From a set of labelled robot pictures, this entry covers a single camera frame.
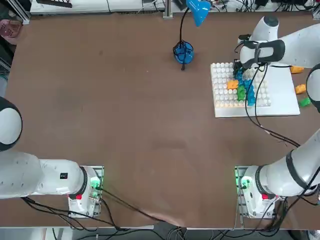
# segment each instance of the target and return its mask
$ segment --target table surface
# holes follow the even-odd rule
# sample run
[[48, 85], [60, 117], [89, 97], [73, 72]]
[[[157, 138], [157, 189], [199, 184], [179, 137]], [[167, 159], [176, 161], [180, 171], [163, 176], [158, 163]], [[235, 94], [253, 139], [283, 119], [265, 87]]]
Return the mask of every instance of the table surface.
[[[264, 165], [292, 148], [247, 118], [215, 118], [210, 64], [232, 62], [240, 34], [251, 33], [262, 13], [211, 14], [183, 38], [195, 50], [181, 71], [172, 47], [180, 18], [156, 15], [74, 15], [31, 20], [20, 36], [7, 98], [23, 117], [15, 150], [39, 158], [104, 165], [105, 187], [172, 224], [233, 228], [236, 165]], [[280, 13], [279, 36], [316, 24], [309, 13]], [[308, 70], [293, 76], [305, 82]], [[303, 143], [319, 128], [314, 107], [292, 117], [261, 117], [264, 126]], [[66, 196], [34, 197], [68, 209]], [[153, 221], [107, 198], [121, 226]], [[0, 226], [65, 226], [20, 199], [1, 200]], [[299, 202], [282, 227], [319, 229], [320, 209]], [[103, 209], [101, 218], [108, 219]], [[103, 223], [83, 220], [87, 227]], [[255, 227], [257, 220], [245, 220]]]

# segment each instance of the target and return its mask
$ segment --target yellow block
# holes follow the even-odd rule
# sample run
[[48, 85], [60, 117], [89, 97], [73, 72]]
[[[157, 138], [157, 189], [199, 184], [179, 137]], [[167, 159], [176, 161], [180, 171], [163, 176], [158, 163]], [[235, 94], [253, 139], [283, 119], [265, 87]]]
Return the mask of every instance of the yellow block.
[[227, 83], [227, 88], [228, 88], [228, 90], [229, 89], [237, 89], [238, 88], [238, 84], [239, 84], [239, 81], [238, 80], [230, 80], [230, 81], [228, 81], [228, 83]]
[[306, 91], [306, 85], [305, 84], [300, 84], [295, 87], [295, 93], [296, 94], [303, 94]]
[[304, 68], [300, 67], [300, 66], [291, 66], [290, 67], [290, 72], [292, 74], [299, 74], [299, 73], [302, 73], [303, 71], [304, 71]]

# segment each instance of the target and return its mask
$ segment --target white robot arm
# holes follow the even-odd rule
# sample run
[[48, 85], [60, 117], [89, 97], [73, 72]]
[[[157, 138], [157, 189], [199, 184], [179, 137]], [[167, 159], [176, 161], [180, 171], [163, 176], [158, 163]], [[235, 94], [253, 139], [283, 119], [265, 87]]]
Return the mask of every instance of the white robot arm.
[[[301, 29], [278, 39], [279, 21], [263, 17], [249, 39], [241, 44], [240, 62], [244, 68], [260, 64], [285, 64], [312, 68], [306, 90], [320, 112], [320, 24]], [[261, 218], [277, 196], [301, 194], [320, 166], [320, 129], [302, 146], [280, 160], [263, 166], [250, 166], [241, 180], [249, 217]], [[320, 175], [305, 194], [312, 193], [320, 183]], [[272, 216], [274, 207], [269, 209]]]
[[93, 217], [101, 195], [95, 188], [101, 187], [96, 171], [70, 160], [38, 159], [12, 151], [21, 136], [22, 122], [17, 107], [0, 97], [0, 199], [68, 195], [70, 211]]

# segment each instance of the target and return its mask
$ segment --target black cable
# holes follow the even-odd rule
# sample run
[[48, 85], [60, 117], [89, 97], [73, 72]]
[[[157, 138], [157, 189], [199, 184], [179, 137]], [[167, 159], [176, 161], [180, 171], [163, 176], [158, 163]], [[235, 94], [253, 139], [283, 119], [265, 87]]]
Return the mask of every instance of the black cable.
[[224, 237], [231, 238], [231, 239], [237, 239], [237, 238], [241, 238], [241, 237], [248, 236], [248, 235], [251, 235], [251, 234], [255, 233], [255, 232], [258, 230], [258, 228], [259, 228], [262, 220], [264, 219], [265, 215], [267, 214], [269, 208], [270, 208], [273, 204], [275, 204], [274, 201], [266, 208], [266, 210], [265, 210], [265, 212], [263, 213], [260, 221], [258, 222], [258, 224], [256, 225], [256, 227], [255, 227], [251, 232], [245, 233], [245, 234], [242, 234], [242, 235], [239, 235], [239, 236], [228, 236], [228, 235], [227, 235], [228, 232], [226, 232], [226, 233], [223, 233], [223, 236], [220, 238], [220, 240], [223, 239]]
[[[127, 231], [127, 232], [122, 232], [122, 233], [119, 233], [119, 234], [103, 234], [103, 235], [98, 235], [99, 237], [117, 237], [117, 236], [123, 236], [123, 235], [128, 235], [128, 234], [131, 234], [131, 233], [135, 233], [135, 232], [153, 232], [155, 235], [157, 235], [161, 240], [165, 240], [159, 233], [157, 233], [156, 231], [152, 230], [152, 229], [136, 229], [136, 230], [132, 230], [132, 231]], [[89, 236], [83, 236], [83, 237], [80, 237], [76, 240], [83, 240], [83, 239], [88, 239], [88, 238], [95, 238], [96, 235], [89, 235]]]
[[273, 67], [273, 68], [290, 68], [292, 67], [291, 65], [288, 66], [276, 66], [276, 65], [270, 65], [269, 67]]
[[280, 230], [280, 228], [278, 228], [274, 233], [272, 233], [272, 234], [270, 234], [270, 235], [265, 235], [265, 234], [263, 234], [263, 233], [261, 233], [261, 232], [259, 232], [259, 234], [260, 234], [261, 236], [271, 238], [271, 237], [273, 237], [274, 235], [276, 235], [276, 234], [279, 232], [279, 230]]
[[182, 231], [182, 229], [180, 229], [180, 230], [178, 231], [178, 234], [179, 234], [179, 233], [181, 233], [181, 235], [180, 235], [181, 238], [182, 238], [183, 240], [186, 240], [186, 239], [185, 239], [185, 236], [184, 236], [184, 232]]
[[303, 201], [307, 202], [307, 203], [310, 204], [310, 205], [318, 206], [318, 203], [310, 202], [309, 200], [305, 199], [304, 197], [301, 197], [301, 199], [302, 199]]
[[[258, 123], [259, 126], [261, 126], [261, 123], [259, 122], [258, 116], [257, 116], [257, 100], [258, 100], [258, 93], [259, 93], [260, 86], [261, 86], [261, 84], [263, 83], [263, 81], [264, 81], [264, 79], [265, 79], [265, 77], [266, 77], [266, 74], [267, 74], [267, 69], [268, 69], [268, 65], [265, 65], [265, 66], [264, 66], [264, 75], [263, 75], [262, 80], [261, 80], [261, 82], [260, 82], [260, 84], [259, 84], [259, 86], [258, 86], [258, 88], [257, 88], [257, 90], [256, 90], [256, 95], [255, 95], [254, 116], [255, 116], [256, 122]], [[295, 146], [296, 148], [299, 147], [299, 145], [296, 144], [296, 142], [294, 142], [294, 141], [288, 140], [288, 141], [289, 141], [289, 142], [288, 142], [288, 141], [284, 140], [282, 137], [279, 137], [278, 135], [275, 135], [275, 134], [273, 134], [273, 133], [270, 133], [270, 135], [271, 135], [272, 137], [276, 138], [276, 139], [279, 139], [279, 140], [281, 140], [281, 141], [285, 141], [285, 142], [287, 142], [287, 143], [290, 143], [291, 145]]]
[[110, 6], [109, 6], [109, 1], [106, 0], [106, 3], [108, 4], [108, 9], [109, 9], [109, 12], [111, 13]]
[[218, 12], [220, 13], [219, 8], [217, 8], [215, 5], [212, 5], [212, 7], [214, 7], [215, 9], [217, 9], [217, 10], [218, 10]]
[[56, 236], [56, 233], [55, 233], [55, 229], [52, 228], [52, 233], [53, 233], [53, 237], [54, 237], [54, 240], [58, 240], [57, 236]]
[[150, 219], [152, 219], [152, 220], [154, 220], [154, 221], [164, 222], [162, 219], [159, 219], [159, 218], [157, 218], [157, 217], [151, 216], [151, 215], [143, 212], [143, 211], [140, 210], [139, 208], [137, 208], [137, 207], [135, 207], [135, 206], [132, 206], [131, 204], [125, 202], [125, 201], [122, 200], [121, 198], [117, 197], [116, 195], [112, 194], [111, 192], [109, 192], [109, 191], [107, 191], [107, 190], [105, 190], [105, 189], [103, 189], [103, 188], [101, 188], [101, 187], [96, 187], [95, 189], [101, 190], [101, 191], [105, 192], [106, 194], [108, 194], [108, 195], [110, 195], [111, 197], [117, 199], [118, 201], [120, 201], [121, 203], [123, 203], [123, 204], [126, 205], [127, 207], [131, 208], [132, 210], [135, 210], [135, 211], [139, 212], [140, 214], [142, 214], [142, 215], [144, 215], [144, 216], [146, 216], [146, 217], [148, 217], [148, 218], [150, 218]]
[[225, 9], [225, 12], [227, 13], [228, 10], [227, 10], [227, 6], [225, 5], [225, 1], [224, 1], [224, 0], [221, 0], [221, 2], [222, 2], [222, 4], [223, 4], [223, 7], [224, 7], [224, 9]]
[[251, 82], [250, 82], [250, 84], [249, 84], [248, 91], [246, 92], [246, 95], [245, 95], [244, 109], [245, 109], [245, 112], [246, 112], [247, 117], [249, 118], [249, 120], [250, 120], [254, 125], [256, 125], [257, 127], [259, 127], [259, 128], [261, 128], [261, 129], [267, 131], [267, 133], [272, 134], [271, 136], [274, 137], [274, 135], [277, 135], [277, 137], [276, 137], [277, 139], [280, 139], [280, 138], [281, 138], [281, 140], [283, 140], [283, 141], [285, 141], [285, 142], [287, 142], [287, 143], [289, 143], [289, 144], [291, 144], [291, 145], [293, 145], [293, 146], [295, 146], [295, 147], [299, 147], [300, 144], [297, 143], [297, 142], [295, 142], [294, 140], [292, 140], [292, 139], [290, 139], [290, 138], [288, 138], [288, 137], [286, 137], [286, 136], [283, 136], [283, 135], [281, 135], [281, 134], [279, 134], [279, 133], [277, 133], [277, 132], [275, 132], [275, 131], [269, 130], [269, 129], [263, 127], [262, 125], [257, 124], [255, 121], [253, 121], [253, 120], [251, 119], [251, 117], [250, 117], [250, 115], [249, 115], [249, 113], [248, 113], [248, 109], [247, 109], [247, 100], [248, 100], [249, 89], [250, 89], [251, 86], [252, 86], [252, 83], [253, 83], [253, 81], [254, 81], [257, 73], [258, 73], [258, 70], [259, 70], [259, 68], [257, 68], [257, 70], [255, 71], [255, 73], [254, 73], [254, 75], [253, 75], [253, 78], [252, 78], [252, 80], [251, 80]]
[[158, 10], [158, 8], [157, 8], [156, 2], [154, 2], [153, 5], [154, 5], [154, 7], [155, 7], [156, 12], [158, 13], [159, 10]]
[[278, 11], [279, 8], [281, 8], [282, 6], [283, 6], [283, 4], [281, 3], [281, 4], [278, 6], [278, 8], [275, 10], [275, 12]]
[[114, 234], [112, 234], [111, 236], [107, 237], [105, 240], [109, 240], [110, 238], [116, 236], [118, 232], [119, 232], [119, 231], [116, 231]]
[[127, 229], [121, 229], [119, 226], [116, 225], [116, 223], [115, 223], [115, 221], [114, 221], [114, 218], [112, 217], [111, 210], [110, 210], [107, 202], [106, 202], [104, 199], [102, 199], [102, 198], [100, 198], [100, 200], [102, 201], [102, 203], [104, 204], [106, 210], [108, 211], [109, 218], [110, 218], [111, 223], [112, 223], [112, 225], [114, 226], [114, 228], [115, 228], [118, 232], [120, 232], [120, 231], [127, 231]]
[[244, 0], [243, 0], [243, 1], [236, 0], [236, 1], [239, 2], [239, 3], [241, 3], [242, 6], [245, 6], [245, 8], [247, 9], [247, 11], [249, 12], [249, 8], [248, 8], [248, 6], [245, 4], [245, 1], [244, 1]]
[[[98, 219], [98, 218], [95, 218], [93, 216], [88, 216], [88, 215], [85, 215], [85, 214], [82, 214], [80, 212], [76, 212], [76, 211], [70, 211], [70, 210], [63, 210], [63, 209], [57, 209], [55, 207], [52, 207], [52, 206], [47, 206], [47, 205], [44, 205], [44, 204], [40, 204], [32, 199], [30, 199], [32, 202], [28, 202], [30, 204], [33, 204], [33, 205], [36, 205], [36, 206], [39, 206], [39, 207], [42, 207], [42, 208], [46, 208], [46, 209], [51, 209], [53, 211], [57, 211], [57, 212], [62, 212], [62, 213], [68, 213], [68, 214], [76, 214], [76, 215], [80, 215], [80, 216], [83, 216], [83, 217], [86, 217], [86, 218], [89, 218], [89, 219], [92, 219], [92, 220], [95, 220], [95, 221], [98, 221], [98, 222], [101, 222], [101, 223], [105, 223], [105, 224], [108, 224], [110, 226], [113, 226], [112, 223], [110, 222], [107, 222], [107, 221], [104, 221], [104, 220], [101, 220], [101, 219]], [[41, 212], [44, 212], [44, 213], [50, 213], [52, 214], [52, 212], [48, 212], [48, 211], [45, 211], [45, 210], [42, 210]]]
[[71, 227], [73, 227], [73, 228], [76, 229], [76, 230], [79, 230], [79, 231], [86, 230], [86, 231], [88, 231], [88, 232], [95, 232], [95, 231], [96, 231], [96, 229], [87, 229], [87, 228], [85, 228], [77, 219], [74, 219], [74, 218], [71, 217], [71, 216], [65, 215], [65, 214], [63, 214], [63, 213], [57, 213], [57, 212], [55, 212], [55, 211], [53, 211], [53, 210], [51, 210], [51, 209], [49, 209], [49, 208], [47, 208], [49, 211], [46, 211], [46, 210], [43, 210], [43, 209], [39, 209], [39, 208], [33, 206], [30, 202], [28, 202], [28, 201], [25, 200], [24, 198], [22, 198], [22, 200], [24, 200], [24, 202], [25, 202], [27, 205], [29, 205], [29, 207], [31, 207], [32, 209], [34, 209], [34, 210], [36, 210], [36, 211], [39, 211], [39, 212], [42, 212], [42, 213], [48, 213], [48, 214], [56, 215], [56, 216], [59, 216], [60, 218], [62, 218], [61, 216], [63, 216], [63, 217], [66, 217], [66, 218], [69, 218], [69, 219], [75, 221], [77, 224], [79, 224], [79, 226], [80, 226], [81, 228], [77, 228], [77, 227], [74, 226], [70, 221], [68, 221], [68, 220], [66, 220], [66, 219], [63, 219], [66, 223], [68, 223]]

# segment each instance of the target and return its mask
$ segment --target black wire bundle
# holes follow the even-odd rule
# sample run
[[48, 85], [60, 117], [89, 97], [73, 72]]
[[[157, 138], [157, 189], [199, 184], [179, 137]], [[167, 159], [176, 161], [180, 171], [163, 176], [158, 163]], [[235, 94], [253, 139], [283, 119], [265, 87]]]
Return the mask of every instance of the black wire bundle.
[[[185, 67], [185, 61], [186, 61], [186, 57], [187, 57], [187, 51], [189, 52], [192, 52], [194, 50], [194, 47], [189, 43], [189, 42], [186, 42], [185, 40], [182, 39], [182, 25], [184, 23], [184, 19], [185, 19], [185, 16], [187, 14], [187, 12], [189, 11], [189, 8], [187, 7], [183, 16], [182, 16], [182, 19], [181, 19], [181, 24], [180, 24], [180, 38], [179, 38], [179, 41], [177, 42], [177, 44], [173, 47], [173, 54], [175, 57], [177, 57], [178, 59], [180, 59], [179, 57], [181, 55], [183, 55], [183, 63], [182, 63], [182, 68], [181, 70], [184, 71], [186, 69]], [[184, 53], [179, 53], [177, 52], [177, 48], [178, 49], [183, 49], [183, 52]]]
[[311, 9], [316, 7], [315, 4], [316, 4], [316, 1], [313, 0], [312, 5], [306, 6], [305, 4], [303, 4], [301, 6], [304, 7], [304, 9], [300, 9], [300, 8], [298, 8], [298, 4], [295, 3], [295, 0], [291, 0], [291, 2], [281, 2], [279, 7], [275, 10], [275, 12], [277, 12], [281, 7], [283, 7], [281, 12], [292, 12], [294, 6], [300, 12], [309, 11], [309, 10], [311, 10]]

